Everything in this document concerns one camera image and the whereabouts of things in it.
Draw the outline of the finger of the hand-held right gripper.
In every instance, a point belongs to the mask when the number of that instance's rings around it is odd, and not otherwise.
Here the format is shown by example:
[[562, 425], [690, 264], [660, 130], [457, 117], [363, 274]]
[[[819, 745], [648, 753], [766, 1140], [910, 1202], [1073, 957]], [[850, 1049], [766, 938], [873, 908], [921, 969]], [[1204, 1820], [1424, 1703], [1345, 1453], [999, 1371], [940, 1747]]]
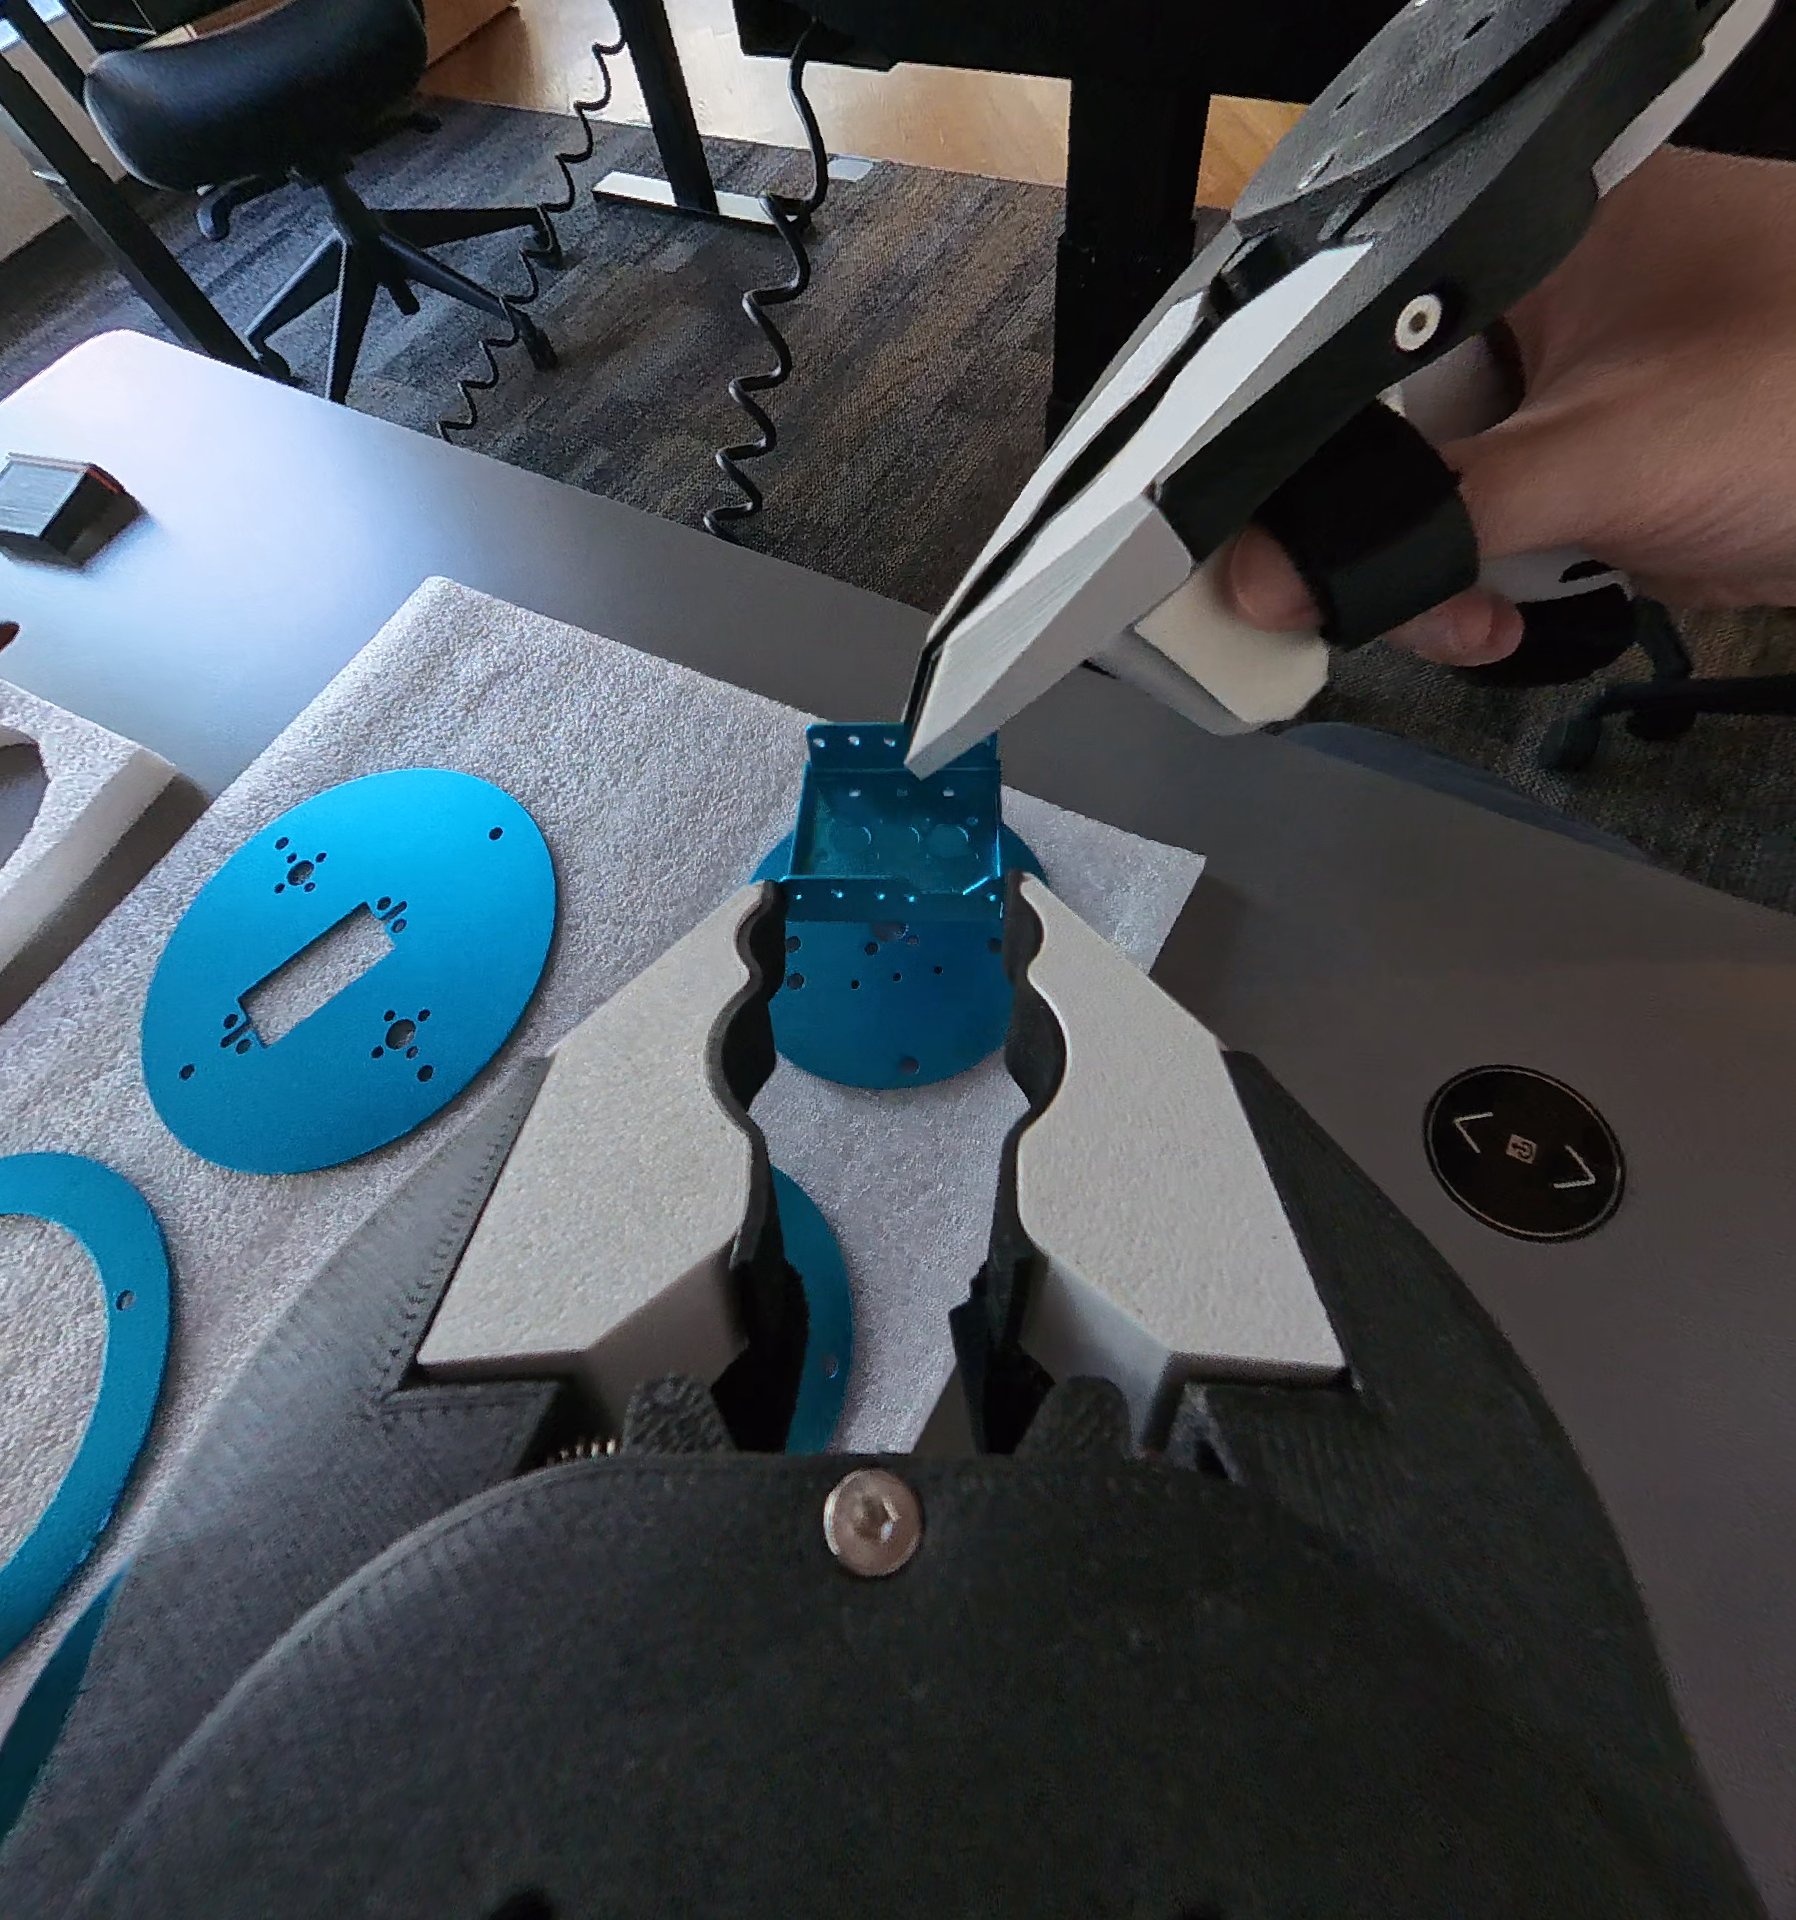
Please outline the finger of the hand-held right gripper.
[[1213, 733], [1292, 718], [1325, 684], [1318, 634], [1263, 634], [1218, 586], [1229, 534], [1176, 534], [1155, 493], [1244, 419], [1276, 376], [1352, 315], [1372, 247], [1330, 247], [1230, 309], [1176, 371], [1138, 437], [1085, 485], [1006, 578], [955, 622], [910, 698], [910, 774], [927, 776], [998, 733], [1085, 659]]
[[955, 627], [1016, 565], [1030, 539], [1054, 519], [1090, 478], [1138, 437], [1153, 415], [1169, 382], [1213, 338], [1229, 315], [1225, 285], [1200, 285], [1165, 298], [1150, 324], [1142, 324], [1117, 365], [1105, 368], [1098, 386], [1081, 403], [1070, 425], [1054, 437], [1045, 457], [1033, 466], [1025, 493], [1013, 501], [998, 534], [984, 543], [975, 569], [955, 586], [951, 602], [937, 613], [921, 653], [921, 706], [927, 702], [937, 659]]

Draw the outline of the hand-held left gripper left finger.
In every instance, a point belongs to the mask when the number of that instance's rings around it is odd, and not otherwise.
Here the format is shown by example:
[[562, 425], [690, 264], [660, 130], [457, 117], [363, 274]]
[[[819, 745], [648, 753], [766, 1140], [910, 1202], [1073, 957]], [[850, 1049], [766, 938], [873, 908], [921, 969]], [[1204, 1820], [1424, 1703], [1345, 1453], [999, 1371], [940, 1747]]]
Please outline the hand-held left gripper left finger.
[[551, 1056], [422, 1343], [431, 1377], [572, 1377], [619, 1431], [660, 1376], [714, 1386], [742, 1450], [783, 1450], [807, 1356], [766, 1135], [783, 902], [751, 884]]

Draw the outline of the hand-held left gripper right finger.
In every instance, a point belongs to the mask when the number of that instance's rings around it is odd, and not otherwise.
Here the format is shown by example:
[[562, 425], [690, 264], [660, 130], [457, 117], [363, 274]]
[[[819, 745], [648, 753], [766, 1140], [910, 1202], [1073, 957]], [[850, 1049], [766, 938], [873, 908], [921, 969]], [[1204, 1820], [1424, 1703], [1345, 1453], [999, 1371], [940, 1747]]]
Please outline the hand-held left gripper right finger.
[[1220, 1040], [1030, 873], [1008, 884], [1006, 966], [1027, 1115], [955, 1311], [979, 1450], [1016, 1450], [1061, 1377], [1112, 1377], [1145, 1447], [1193, 1377], [1338, 1377]]

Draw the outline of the small blue perforated disc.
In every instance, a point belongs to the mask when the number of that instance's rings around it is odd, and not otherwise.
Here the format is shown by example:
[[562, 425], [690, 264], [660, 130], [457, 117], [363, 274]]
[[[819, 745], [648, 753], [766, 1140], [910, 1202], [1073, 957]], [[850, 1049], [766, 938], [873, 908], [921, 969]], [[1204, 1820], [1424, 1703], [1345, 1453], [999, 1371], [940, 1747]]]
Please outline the small blue perforated disc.
[[[773, 878], [783, 847], [790, 838], [757, 878]], [[1006, 908], [999, 921], [937, 923], [790, 921], [783, 948], [771, 1026], [778, 1051], [805, 1070], [913, 1092], [980, 1063], [1008, 1038]]]
[[852, 1371], [852, 1284], [833, 1228], [815, 1202], [773, 1166], [778, 1214], [783, 1258], [799, 1272], [807, 1295], [807, 1356], [799, 1392], [790, 1424], [790, 1453], [828, 1450], [850, 1390]]

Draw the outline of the blue metal U bracket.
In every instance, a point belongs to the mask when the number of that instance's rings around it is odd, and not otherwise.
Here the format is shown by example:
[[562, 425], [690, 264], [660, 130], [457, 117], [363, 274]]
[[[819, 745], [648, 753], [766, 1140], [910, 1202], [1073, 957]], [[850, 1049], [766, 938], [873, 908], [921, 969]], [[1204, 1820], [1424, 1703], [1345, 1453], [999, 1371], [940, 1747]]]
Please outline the blue metal U bracket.
[[906, 753], [900, 724], [807, 731], [797, 829], [771, 870], [790, 891], [790, 921], [999, 921], [998, 740], [937, 776], [913, 776]]

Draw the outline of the black background desk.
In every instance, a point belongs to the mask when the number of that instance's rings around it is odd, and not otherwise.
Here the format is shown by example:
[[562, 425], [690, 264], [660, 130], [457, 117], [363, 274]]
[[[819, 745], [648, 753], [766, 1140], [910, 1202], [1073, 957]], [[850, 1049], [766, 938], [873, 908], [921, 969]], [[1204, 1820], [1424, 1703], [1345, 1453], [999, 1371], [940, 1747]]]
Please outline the black background desk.
[[1054, 438], [1193, 257], [1213, 101], [1209, 2], [735, 2], [742, 54], [900, 62], [1073, 83], [1064, 232], [1054, 255]]

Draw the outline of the black round desk control panel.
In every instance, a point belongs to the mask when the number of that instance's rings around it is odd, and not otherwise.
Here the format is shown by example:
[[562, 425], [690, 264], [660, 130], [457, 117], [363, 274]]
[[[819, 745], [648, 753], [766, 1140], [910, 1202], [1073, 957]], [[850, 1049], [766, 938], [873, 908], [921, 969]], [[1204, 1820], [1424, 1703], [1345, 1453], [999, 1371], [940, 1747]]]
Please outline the black round desk control panel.
[[1515, 1063], [1460, 1070], [1434, 1094], [1420, 1135], [1440, 1188], [1501, 1236], [1580, 1237], [1627, 1197], [1613, 1127], [1546, 1070]]

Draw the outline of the desk leg with white foot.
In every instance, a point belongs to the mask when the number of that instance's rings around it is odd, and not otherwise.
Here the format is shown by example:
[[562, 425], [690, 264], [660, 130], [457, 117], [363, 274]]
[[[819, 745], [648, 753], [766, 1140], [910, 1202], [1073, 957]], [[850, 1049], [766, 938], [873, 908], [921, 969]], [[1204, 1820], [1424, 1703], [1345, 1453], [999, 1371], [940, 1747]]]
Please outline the desk leg with white foot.
[[660, 213], [681, 213], [692, 221], [747, 228], [773, 228], [778, 213], [783, 213], [791, 222], [805, 222], [828, 203], [830, 155], [812, 97], [805, 91], [807, 38], [799, 38], [790, 55], [790, 97], [807, 131], [807, 149], [815, 160], [815, 189], [807, 201], [778, 203], [773, 196], [729, 193], [714, 182], [662, 2], [613, 2], [613, 14], [644, 91], [644, 108], [652, 117], [662, 173], [644, 178], [610, 170], [594, 182], [594, 201], [644, 203]]

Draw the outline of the person's right hand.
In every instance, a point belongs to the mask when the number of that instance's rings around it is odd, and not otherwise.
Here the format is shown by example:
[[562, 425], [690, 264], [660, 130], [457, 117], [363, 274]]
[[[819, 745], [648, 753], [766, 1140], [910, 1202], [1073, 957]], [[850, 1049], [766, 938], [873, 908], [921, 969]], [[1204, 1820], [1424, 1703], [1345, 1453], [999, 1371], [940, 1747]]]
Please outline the person's right hand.
[[1507, 315], [1525, 404], [1444, 443], [1484, 560], [1796, 605], [1796, 164], [1659, 149]]

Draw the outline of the blue disc with rectangular slot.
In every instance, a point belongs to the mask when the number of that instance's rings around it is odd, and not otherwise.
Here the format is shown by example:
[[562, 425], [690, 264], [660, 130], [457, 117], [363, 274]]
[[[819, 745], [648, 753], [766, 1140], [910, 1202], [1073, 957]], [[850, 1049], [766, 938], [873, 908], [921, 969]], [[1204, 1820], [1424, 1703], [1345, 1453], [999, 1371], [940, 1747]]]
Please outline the blue disc with rectangular slot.
[[[245, 1173], [403, 1140], [503, 1045], [552, 938], [542, 829], [495, 783], [406, 767], [257, 829], [202, 885], [151, 972], [142, 1068], [168, 1131]], [[392, 955], [283, 1038], [243, 1000], [353, 911]]]

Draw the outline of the white foam mat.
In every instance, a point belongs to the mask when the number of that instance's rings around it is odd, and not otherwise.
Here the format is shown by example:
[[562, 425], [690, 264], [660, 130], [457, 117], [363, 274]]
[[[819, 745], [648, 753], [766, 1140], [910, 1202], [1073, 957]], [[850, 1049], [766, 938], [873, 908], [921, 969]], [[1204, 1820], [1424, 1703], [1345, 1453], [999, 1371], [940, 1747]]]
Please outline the white foam mat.
[[[503, 1094], [512, 1062], [551, 1051], [593, 1007], [681, 938], [791, 829], [812, 711], [705, 676], [671, 659], [557, 623], [457, 582], [425, 582], [303, 714], [212, 801], [183, 843], [0, 1030], [0, 1154], [72, 1151], [124, 1173], [168, 1228], [175, 1347], [168, 1401], [148, 1444], [146, 1491], [123, 1508], [111, 1565], [183, 1539], [175, 1486], [196, 1431], [310, 1286], [324, 1286], [369, 1214]], [[518, 1032], [474, 1088], [408, 1140], [336, 1169], [257, 1179], [196, 1157], [154, 1118], [142, 1070], [142, 1012], [183, 908], [215, 866], [293, 801], [388, 767], [471, 774], [528, 807], [557, 873], [557, 935]], [[1033, 847], [1051, 885], [1095, 931], [1153, 969], [1200, 857], [1117, 832], [1085, 815], [1006, 795], [1006, 822]], [[940, 1088], [841, 1092], [780, 1063], [761, 1094], [771, 1154], [828, 1212], [844, 1246], [858, 1311], [838, 1444], [910, 1450], [927, 1424], [955, 1347], [946, 1311], [966, 1295], [990, 1237], [998, 1157], [1027, 1103], [999, 1062]], [[67, 1324], [0, 1334], [0, 1447], [18, 1444], [5, 1392], [67, 1392], [42, 1412], [47, 1464], [94, 1386], [94, 1320], [67, 1286], [75, 1253], [47, 1229], [0, 1229], [0, 1303], [23, 1313], [67, 1305]], [[0, 1550], [42, 1501], [47, 1464], [0, 1464]], [[215, 1708], [283, 1626], [257, 1626], [257, 1651], [229, 1651], [230, 1679], [190, 1686], [190, 1651], [151, 1655], [178, 1734], [123, 1732], [91, 1700], [47, 1766], [26, 1814], [0, 1848], [0, 1915], [72, 1915], [72, 1893], [111, 1834], [161, 1772], [170, 1741]]]

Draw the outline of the black office chair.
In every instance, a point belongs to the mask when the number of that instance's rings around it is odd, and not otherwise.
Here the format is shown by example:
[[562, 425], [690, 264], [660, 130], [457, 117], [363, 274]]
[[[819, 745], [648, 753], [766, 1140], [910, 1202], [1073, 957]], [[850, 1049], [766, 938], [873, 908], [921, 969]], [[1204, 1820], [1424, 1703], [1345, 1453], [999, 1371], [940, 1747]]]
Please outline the black office chair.
[[1772, 676], [1693, 676], [1693, 664], [1659, 602], [1637, 602], [1632, 641], [1652, 664], [1646, 680], [1602, 684], [1580, 709], [1546, 727], [1537, 766], [1580, 774], [1602, 743], [1606, 718], [1646, 743], [1673, 743], [1703, 714], [1796, 714], [1796, 675]]

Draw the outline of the white foam block with hole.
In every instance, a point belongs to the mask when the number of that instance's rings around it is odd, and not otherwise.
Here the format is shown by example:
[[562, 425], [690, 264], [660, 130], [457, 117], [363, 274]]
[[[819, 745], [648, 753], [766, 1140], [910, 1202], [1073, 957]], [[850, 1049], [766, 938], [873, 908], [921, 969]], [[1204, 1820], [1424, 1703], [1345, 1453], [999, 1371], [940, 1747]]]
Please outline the white foam block with hole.
[[0, 862], [0, 972], [178, 780], [168, 759], [0, 676], [5, 745], [42, 753], [47, 795]]

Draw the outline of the small black box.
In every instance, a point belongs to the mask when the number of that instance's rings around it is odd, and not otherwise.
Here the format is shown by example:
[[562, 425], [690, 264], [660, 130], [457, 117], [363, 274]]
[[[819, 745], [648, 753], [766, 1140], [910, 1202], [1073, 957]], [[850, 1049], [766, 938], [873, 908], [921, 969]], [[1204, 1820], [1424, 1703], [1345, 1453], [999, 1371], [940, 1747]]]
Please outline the small black box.
[[94, 463], [7, 453], [0, 466], [0, 554], [12, 560], [75, 573], [142, 515], [142, 501]]

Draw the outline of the black saddle stool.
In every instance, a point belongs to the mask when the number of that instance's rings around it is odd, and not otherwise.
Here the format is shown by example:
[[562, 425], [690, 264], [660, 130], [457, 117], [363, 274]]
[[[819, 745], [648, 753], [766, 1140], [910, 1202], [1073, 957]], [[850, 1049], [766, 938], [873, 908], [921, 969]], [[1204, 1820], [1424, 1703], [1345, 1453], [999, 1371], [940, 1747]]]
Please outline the black saddle stool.
[[282, 2], [190, 40], [101, 54], [89, 72], [89, 108], [124, 170], [196, 189], [212, 240], [229, 232], [230, 203], [283, 182], [326, 196], [335, 236], [262, 305], [245, 341], [262, 371], [283, 379], [269, 338], [335, 295], [329, 403], [353, 386], [377, 293], [392, 293], [406, 315], [418, 315], [415, 285], [507, 315], [495, 293], [430, 255], [430, 242], [535, 228], [551, 264], [562, 264], [557, 232], [535, 203], [377, 213], [356, 196], [353, 160], [408, 121], [425, 66], [422, 2]]

